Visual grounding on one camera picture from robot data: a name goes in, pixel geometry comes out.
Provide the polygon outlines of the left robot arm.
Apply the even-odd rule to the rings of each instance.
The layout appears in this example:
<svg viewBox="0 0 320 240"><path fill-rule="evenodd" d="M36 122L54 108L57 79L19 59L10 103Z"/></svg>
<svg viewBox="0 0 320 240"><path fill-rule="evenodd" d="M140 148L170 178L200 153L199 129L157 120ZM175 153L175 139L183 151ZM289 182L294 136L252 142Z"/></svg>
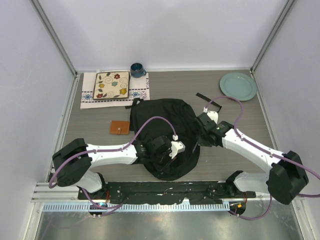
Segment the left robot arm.
<svg viewBox="0 0 320 240"><path fill-rule="evenodd" d="M159 136L151 141L132 141L120 144L99 146L85 143L77 138L65 145L52 156L55 173L49 180L50 189L78 186L85 189L93 198L100 200L107 192L101 175L93 168L106 165L146 165L173 160L177 154L178 135Z"/></svg>

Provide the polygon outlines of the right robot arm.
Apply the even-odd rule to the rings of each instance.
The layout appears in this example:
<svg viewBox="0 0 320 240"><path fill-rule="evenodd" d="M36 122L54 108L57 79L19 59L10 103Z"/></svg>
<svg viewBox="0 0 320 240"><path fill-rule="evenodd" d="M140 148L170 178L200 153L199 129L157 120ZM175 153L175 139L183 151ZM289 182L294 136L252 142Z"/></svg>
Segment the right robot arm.
<svg viewBox="0 0 320 240"><path fill-rule="evenodd" d="M233 198L243 192L270 194L279 203L288 205L307 186L309 179L300 156L289 151L269 148L246 136L226 122L218 121L218 113L208 111L194 119L198 143L203 147L221 147L251 161L263 173L238 171L229 177L226 193Z"/></svg>

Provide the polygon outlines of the brown leather wallet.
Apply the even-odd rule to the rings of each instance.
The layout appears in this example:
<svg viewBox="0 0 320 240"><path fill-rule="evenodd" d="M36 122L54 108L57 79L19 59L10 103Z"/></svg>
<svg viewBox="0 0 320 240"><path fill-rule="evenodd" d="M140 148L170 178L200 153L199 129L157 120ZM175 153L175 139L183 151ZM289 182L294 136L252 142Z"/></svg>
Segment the brown leather wallet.
<svg viewBox="0 0 320 240"><path fill-rule="evenodd" d="M128 135L130 132L129 121L112 120L110 123L109 133L112 135Z"/></svg>

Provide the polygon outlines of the black student backpack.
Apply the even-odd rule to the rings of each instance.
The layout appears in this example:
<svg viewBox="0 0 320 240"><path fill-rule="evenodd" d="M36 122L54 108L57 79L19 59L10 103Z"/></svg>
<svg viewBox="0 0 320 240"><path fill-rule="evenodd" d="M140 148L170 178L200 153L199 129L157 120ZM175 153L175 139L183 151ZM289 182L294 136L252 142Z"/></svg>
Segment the black student backpack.
<svg viewBox="0 0 320 240"><path fill-rule="evenodd" d="M201 147L197 141L198 129L194 123L196 114L182 99L163 98L143 100L136 98L130 108L130 130L135 140L150 141L160 136L178 135L185 145L184 152L173 159L172 170L147 170L162 181L174 181L194 169Z"/></svg>

